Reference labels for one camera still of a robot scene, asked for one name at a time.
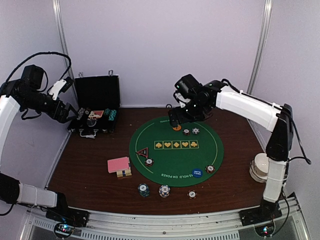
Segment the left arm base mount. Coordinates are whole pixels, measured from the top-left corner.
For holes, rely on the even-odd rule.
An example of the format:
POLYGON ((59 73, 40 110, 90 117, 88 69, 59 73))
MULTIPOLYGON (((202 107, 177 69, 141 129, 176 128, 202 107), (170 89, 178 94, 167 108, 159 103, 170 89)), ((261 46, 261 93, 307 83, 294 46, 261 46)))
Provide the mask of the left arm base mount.
POLYGON ((63 240, 69 238, 77 228, 86 227, 90 216, 88 211, 74 208, 68 208, 65 213, 55 208, 46 208, 44 211, 47 219, 56 221, 53 233, 63 240))

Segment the orange big blind button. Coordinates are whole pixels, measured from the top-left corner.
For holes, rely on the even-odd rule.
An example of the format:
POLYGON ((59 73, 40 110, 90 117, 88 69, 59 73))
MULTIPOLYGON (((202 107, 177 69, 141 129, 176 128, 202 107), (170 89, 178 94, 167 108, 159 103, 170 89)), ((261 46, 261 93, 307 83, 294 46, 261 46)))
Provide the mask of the orange big blind button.
POLYGON ((179 125, 177 127, 173 127, 172 128, 174 131, 180 131, 182 129, 182 127, 179 125))

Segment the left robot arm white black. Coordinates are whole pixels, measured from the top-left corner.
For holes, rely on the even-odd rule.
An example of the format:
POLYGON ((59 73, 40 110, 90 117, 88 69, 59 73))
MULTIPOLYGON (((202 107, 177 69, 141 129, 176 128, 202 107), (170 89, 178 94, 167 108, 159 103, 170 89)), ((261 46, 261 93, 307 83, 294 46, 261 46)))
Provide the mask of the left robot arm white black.
MULTIPOLYGON (((74 80, 67 76, 71 65, 71 58, 68 55, 48 51, 37 52, 27 57, 13 69, 0 87, 0 148, 2 150, 13 120, 19 112, 22 113, 22 120, 28 120, 28 111, 34 110, 35 118, 46 114, 61 124, 78 117, 75 108, 69 103, 63 103, 59 98, 60 93, 65 93, 74 84, 74 80), (48 77, 47 72, 40 66, 26 63, 37 56, 48 55, 63 57, 67 59, 68 64, 53 86, 42 88, 43 79, 48 77)), ((67 222, 72 218, 72 211, 63 193, 23 184, 4 173, 0 175, 0 199, 11 206, 21 204, 46 208, 52 211, 61 222, 67 222)))

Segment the blue tan chip stack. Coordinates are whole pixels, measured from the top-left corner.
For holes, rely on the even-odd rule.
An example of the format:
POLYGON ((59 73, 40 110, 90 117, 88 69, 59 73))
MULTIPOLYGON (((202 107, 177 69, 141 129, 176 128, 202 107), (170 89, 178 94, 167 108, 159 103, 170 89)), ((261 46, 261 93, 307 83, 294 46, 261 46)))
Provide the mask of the blue tan chip stack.
POLYGON ((170 195, 171 188, 168 185, 161 185, 158 193, 162 198, 167 198, 170 195))

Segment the triangular black red dealer button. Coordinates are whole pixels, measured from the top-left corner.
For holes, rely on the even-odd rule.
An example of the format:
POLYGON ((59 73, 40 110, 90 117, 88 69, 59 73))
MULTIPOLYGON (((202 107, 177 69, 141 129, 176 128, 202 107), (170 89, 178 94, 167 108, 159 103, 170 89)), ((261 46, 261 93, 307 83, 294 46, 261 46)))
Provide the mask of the triangular black red dealer button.
POLYGON ((144 158, 146 158, 146 159, 149 158, 149 148, 148 148, 148 147, 145 147, 145 148, 143 148, 143 149, 141 149, 141 150, 138 150, 138 151, 136 151, 135 153, 136 153, 138 156, 142 156, 142 157, 144 157, 144 158))

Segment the brown orange chip stack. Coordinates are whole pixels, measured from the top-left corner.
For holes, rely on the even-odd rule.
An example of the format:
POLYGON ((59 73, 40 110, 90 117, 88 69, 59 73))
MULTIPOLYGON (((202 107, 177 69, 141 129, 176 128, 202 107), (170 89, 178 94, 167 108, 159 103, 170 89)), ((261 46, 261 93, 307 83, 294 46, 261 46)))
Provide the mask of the brown orange chip stack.
POLYGON ((197 193, 194 191, 194 190, 190 190, 188 193, 187 193, 187 196, 190 198, 190 199, 195 199, 197 197, 197 193))

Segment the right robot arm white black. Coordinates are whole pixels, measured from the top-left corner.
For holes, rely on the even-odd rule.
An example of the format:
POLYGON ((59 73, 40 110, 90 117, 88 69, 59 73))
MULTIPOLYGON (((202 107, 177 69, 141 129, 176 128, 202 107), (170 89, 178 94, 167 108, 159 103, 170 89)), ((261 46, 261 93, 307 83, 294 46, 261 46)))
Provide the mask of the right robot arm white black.
POLYGON ((260 206, 259 220, 268 220, 275 212, 286 183, 294 137, 299 137, 292 107, 278 105, 238 90, 227 79, 213 80, 205 85, 191 74, 175 83, 173 97, 180 104, 168 111, 172 127, 184 123, 202 122, 212 109, 226 110, 251 120, 271 132, 265 153, 268 161, 266 185, 260 206))

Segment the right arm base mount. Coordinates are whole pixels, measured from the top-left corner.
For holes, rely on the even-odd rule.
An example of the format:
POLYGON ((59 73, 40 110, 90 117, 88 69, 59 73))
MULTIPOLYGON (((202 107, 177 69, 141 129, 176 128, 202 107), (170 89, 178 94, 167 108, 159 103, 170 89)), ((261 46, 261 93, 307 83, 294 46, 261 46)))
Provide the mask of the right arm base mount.
POLYGON ((281 217, 282 211, 263 213, 260 207, 241 210, 239 217, 242 226, 254 225, 255 233, 260 237, 270 237, 276 232, 275 219, 281 217))

